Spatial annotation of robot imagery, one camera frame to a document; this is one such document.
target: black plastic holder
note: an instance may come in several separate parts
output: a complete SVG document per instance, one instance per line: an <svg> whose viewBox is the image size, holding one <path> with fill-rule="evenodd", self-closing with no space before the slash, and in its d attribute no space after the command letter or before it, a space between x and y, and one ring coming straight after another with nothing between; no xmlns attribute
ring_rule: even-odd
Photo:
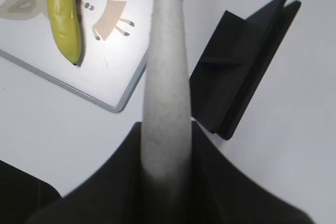
<svg viewBox="0 0 336 224"><path fill-rule="evenodd" d="M192 116L230 139L301 2L273 0L246 20L226 11L191 78Z"/></svg>

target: black plastic base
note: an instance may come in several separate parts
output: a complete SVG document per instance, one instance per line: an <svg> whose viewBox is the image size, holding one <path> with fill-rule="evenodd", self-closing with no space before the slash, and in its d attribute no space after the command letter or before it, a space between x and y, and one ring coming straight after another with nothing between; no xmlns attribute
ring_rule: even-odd
<svg viewBox="0 0 336 224"><path fill-rule="evenodd" d="M144 223L140 135L141 123L137 123L115 154L91 178L34 215L27 224ZM313 223L304 212L263 190L237 170L195 122L192 155L190 208L184 223ZM171 222L162 219L160 223Z"/></svg>
<svg viewBox="0 0 336 224"><path fill-rule="evenodd" d="M273 0L243 20L225 12L191 78L192 115L230 139L301 3Z"/></svg>

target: cartoon deer drawing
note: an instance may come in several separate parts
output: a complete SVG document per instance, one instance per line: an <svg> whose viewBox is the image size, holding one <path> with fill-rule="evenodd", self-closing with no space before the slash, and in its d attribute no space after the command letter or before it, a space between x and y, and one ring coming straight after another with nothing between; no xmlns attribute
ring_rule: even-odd
<svg viewBox="0 0 336 224"><path fill-rule="evenodd" d="M6 0L0 5L0 18L27 20L40 13L48 18L47 0Z"/></svg>
<svg viewBox="0 0 336 224"><path fill-rule="evenodd" d="M93 11L95 7L90 5L90 3L85 3L81 1L85 9ZM96 40L106 40L114 29L118 30L124 36L129 36L130 34L120 27L118 27L118 22L124 22L134 27L134 23L128 19L121 18L121 15L125 9L126 1L122 0L107 0L105 9L99 20L94 24L92 32Z"/></svg>
<svg viewBox="0 0 336 224"><path fill-rule="evenodd" d="M76 2L90 11L95 9L94 6L83 0L76 0ZM96 40L102 39L105 41L114 29L124 36L130 35L118 27L118 22L124 22L130 26L134 26L132 21L121 18L125 6L126 1L107 0L103 14L92 28ZM6 0L0 5L0 18L4 19L27 20L41 13L48 18L47 0Z"/></svg>

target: whiteboard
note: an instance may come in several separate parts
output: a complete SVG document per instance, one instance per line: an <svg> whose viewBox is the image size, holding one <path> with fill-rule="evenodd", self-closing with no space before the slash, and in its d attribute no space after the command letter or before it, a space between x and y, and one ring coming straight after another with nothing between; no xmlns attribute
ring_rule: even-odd
<svg viewBox="0 0 336 224"><path fill-rule="evenodd" d="M80 67L59 52L46 0L0 0L0 56L111 112L120 112L145 70L153 0L79 3L85 52ZM121 13L119 21L102 26L100 20L114 10Z"/></svg>

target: gray frame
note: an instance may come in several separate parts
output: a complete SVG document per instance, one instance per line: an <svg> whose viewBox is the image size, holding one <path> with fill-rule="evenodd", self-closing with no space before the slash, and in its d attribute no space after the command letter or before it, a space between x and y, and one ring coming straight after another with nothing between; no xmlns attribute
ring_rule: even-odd
<svg viewBox="0 0 336 224"><path fill-rule="evenodd" d="M82 97L82 98L98 105L99 107L102 107L103 109L106 109L106 110L108 110L110 112L113 112L113 113L118 113L118 112L123 111L124 108L126 107L128 101L130 100L134 89L137 87L137 85L138 85L138 83L139 83L139 81L140 81L140 79L141 79L141 77L142 77L142 75L143 75L143 73L146 69L146 63L147 63L147 55L146 54L147 53L145 53L145 55L143 56L140 64L138 65L138 67L137 67L131 81L129 82L126 90L124 91L124 94L122 95L118 105L113 107L113 106L108 105L107 103L104 103L101 100L99 100L99 99L97 99L97 98L95 98L95 97L93 97L93 96L91 96L91 95L89 95L89 94L87 94L87 93L85 93L85 92L67 84L66 82L63 82L63 81L61 81L61 80L59 80L59 79L57 79L57 78L55 78L51 75L39 70L38 68L33 67L32 65L30 65L30 64L16 58L13 55L8 54L5 51L2 51L0 49L0 57L4 58L4 59L6 59L6 60L8 60L8 61L10 61L14 64L17 64L18 66L20 66L20 67L36 74L36 75L42 77L43 79L45 79L47 81L50 81L50 82L56 84L57 86L59 86L61 88L64 88L64 89L70 91L71 93L76 94L79 97Z"/></svg>

